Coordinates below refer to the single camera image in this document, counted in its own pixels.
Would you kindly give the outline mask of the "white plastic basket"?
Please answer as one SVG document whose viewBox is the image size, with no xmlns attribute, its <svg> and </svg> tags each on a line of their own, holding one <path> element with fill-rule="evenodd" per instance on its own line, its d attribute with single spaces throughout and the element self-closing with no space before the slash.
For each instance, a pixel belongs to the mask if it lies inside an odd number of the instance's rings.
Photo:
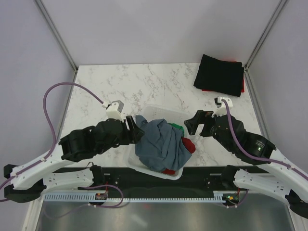
<svg viewBox="0 0 308 231">
<path fill-rule="evenodd" d="M 128 147 L 127 167 L 157 178 L 178 180 L 192 154 L 181 138 L 189 138 L 184 121 L 189 113 L 161 105 L 148 104 L 135 117 L 145 134 Z"/>
</svg>

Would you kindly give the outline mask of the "blue-grey t shirt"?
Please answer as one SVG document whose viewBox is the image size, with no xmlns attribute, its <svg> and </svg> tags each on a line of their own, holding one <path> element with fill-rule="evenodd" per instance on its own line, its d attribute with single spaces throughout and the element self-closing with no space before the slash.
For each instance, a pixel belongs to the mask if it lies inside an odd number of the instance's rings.
<svg viewBox="0 0 308 231">
<path fill-rule="evenodd" d="M 145 134 L 135 145 L 135 154 L 151 171 L 178 171 L 192 157 L 182 143 L 182 132 L 165 119 L 147 121 L 137 115 L 136 124 Z"/>
</svg>

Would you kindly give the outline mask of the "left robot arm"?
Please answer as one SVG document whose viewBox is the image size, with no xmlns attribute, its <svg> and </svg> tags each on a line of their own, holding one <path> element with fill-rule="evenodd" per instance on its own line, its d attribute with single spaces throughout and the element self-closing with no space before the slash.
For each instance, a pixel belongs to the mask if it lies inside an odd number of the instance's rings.
<svg viewBox="0 0 308 231">
<path fill-rule="evenodd" d="M 96 126 L 73 130 L 34 160 L 20 166 L 6 165 L 3 168 L 7 179 L 1 185 L 4 189 L 3 201 L 27 203 L 55 190 L 86 187 L 101 189 L 106 178 L 100 174 L 99 166 L 80 172 L 59 173 L 58 170 L 92 159 L 120 145 L 137 144 L 144 135 L 145 132 L 131 116 L 123 121 L 109 118 Z"/>
</svg>

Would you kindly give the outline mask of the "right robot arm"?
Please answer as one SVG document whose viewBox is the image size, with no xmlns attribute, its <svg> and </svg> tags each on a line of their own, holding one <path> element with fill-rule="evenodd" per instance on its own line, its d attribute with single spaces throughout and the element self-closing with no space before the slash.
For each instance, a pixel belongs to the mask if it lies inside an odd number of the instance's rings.
<svg viewBox="0 0 308 231">
<path fill-rule="evenodd" d="M 212 137 L 243 162 L 275 177 L 267 180 L 227 165 L 220 177 L 223 188 L 256 191 L 283 202 L 297 215 L 308 217 L 308 174 L 289 161 L 268 139 L 246 131 L 243 122 L 233 117 L 229 110 L 221 116 L 213 111 L 198 110 L 193 118 L 184 121 L 184 125 L 191 135 L 203 125 L 200 136 Z"/>
</svg>

